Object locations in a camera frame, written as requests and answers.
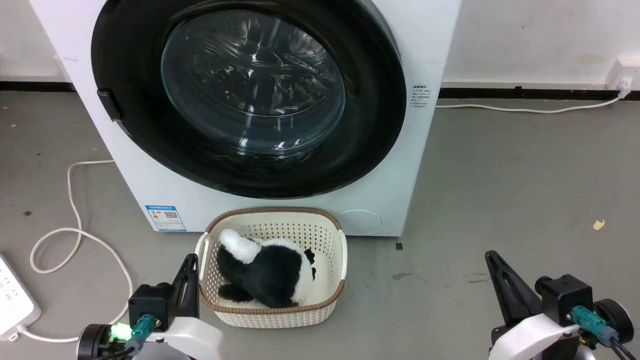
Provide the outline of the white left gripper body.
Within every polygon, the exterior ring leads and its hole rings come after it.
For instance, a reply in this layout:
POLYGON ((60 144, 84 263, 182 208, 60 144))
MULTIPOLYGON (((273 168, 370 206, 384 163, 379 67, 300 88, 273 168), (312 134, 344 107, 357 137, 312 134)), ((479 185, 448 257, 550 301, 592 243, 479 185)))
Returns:
POLYGON ((178 316, 164 332, 151 333, 148 342, 167 344, 194 360, 221 360, 223 338, 221 330, 198 317, 178 316))

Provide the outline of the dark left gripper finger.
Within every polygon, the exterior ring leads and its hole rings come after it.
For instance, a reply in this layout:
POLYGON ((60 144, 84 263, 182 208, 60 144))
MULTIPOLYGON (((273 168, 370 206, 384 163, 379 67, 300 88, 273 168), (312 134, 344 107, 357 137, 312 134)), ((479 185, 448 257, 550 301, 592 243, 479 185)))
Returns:
POLYGON ((186 316, 199 319, 200 299, 199 299, 199 259, 196 254, 189 254, 186 257, 187 280, 186 280, 186 316))
POLYGON ((173 281, 173 316, 192 317, 192 254, 185 256, 173 281))

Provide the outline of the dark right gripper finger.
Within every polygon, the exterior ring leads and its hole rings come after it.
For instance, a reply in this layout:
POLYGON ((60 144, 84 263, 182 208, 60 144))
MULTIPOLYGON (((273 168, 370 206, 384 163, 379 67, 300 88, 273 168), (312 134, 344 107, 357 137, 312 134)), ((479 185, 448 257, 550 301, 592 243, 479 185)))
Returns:
POLYGON ((519 290, 522 296, 525 297, 526 301, 526 318, 537 316, 542 313, 542 300, 541 298, 531 289, 527 283, 521 278, 522 285, 521 290, 519 290))
POLYGON ((497 251, 487 251, 485 260, 504 323, 515 326, 527 316, 522 280, 497 251))

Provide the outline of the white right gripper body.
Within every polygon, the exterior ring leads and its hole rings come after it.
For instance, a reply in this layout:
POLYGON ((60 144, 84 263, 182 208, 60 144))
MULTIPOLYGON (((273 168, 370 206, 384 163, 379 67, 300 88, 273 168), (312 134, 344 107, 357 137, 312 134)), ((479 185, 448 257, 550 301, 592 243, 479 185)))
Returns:
POLYGON ((562 326, 545 314, 528 317, 514 326, 498 326, 492 333, 490 360, 582 360, 578 325, 566 314, 562 326))

